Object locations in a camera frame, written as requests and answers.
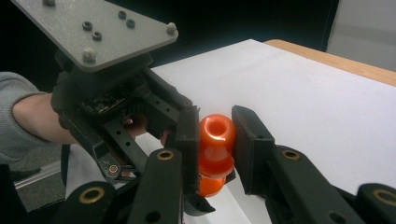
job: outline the white wall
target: white wall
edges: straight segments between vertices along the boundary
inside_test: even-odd
[[[396,71],[396,0],[340,0],[327,52]]]

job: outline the mounting plate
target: mounting plate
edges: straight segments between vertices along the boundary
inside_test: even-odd
[[[54,2],[49,6],[44,2]],[[178,32],[166,32],[167,25],[131,10],[98,0],[12,0],[81,70],[96,72],[139,54],[173,43]],[[126,18],[120,19],[124,11]],[[134,21],[134,28],[127,21]],[[90,31],[83,29],[90,22]],[[94,40],[99,32],[101,40]],[[94,62],[83,60],[92,49]]]

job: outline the human hand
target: human hand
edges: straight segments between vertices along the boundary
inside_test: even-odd
[[[51,93],[45,93],[20,100],[12,108],[14,119],[25,131],[41,139],[67,145],[77,144],[72,134],[59,124],[59,116],[50,105],[51,97]],[[146,122],[144,116],[138,116],[127,119],[124,128],[135,138],[146,132]]]

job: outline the gray sleeve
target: gray sleeve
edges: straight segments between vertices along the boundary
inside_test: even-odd
[[[12,116],[12,106],[19,100],[41,93],[26,78],[0,72],[0,164],[21,160],[34,147],[50,145],[26,132]]]

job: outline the orange spool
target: orange spool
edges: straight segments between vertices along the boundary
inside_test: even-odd
[[[200,136],[200,195],[211,197],[219,193],[226,176],[233,171],[236,129],[229,118],[214,114],[201,120]]]
[[[225,177],[210,179],[201,175],[199,182],[199,195],[206,198],[215,196],[220,192],[221,188],[224,186],[224,183]]]

